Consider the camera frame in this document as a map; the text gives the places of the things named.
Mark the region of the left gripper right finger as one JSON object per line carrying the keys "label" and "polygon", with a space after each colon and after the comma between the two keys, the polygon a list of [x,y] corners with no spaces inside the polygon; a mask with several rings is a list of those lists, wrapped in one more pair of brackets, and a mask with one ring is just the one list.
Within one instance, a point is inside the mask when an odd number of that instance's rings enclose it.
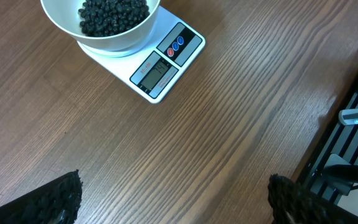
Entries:
{"label": "left gripper right finger", "polygon": [[278,174],[269,178],[268,202],[278,224],[358,224],[358,216]]}

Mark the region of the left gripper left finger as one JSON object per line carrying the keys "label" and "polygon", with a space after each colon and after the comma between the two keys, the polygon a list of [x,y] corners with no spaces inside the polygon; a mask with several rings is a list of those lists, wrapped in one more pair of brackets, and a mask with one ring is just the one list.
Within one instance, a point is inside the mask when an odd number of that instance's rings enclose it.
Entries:
{"label": "left gripper left finger", "polygon": [[0,207],[0,223],[74,223],[82,201],[79,171],[65,175]]}

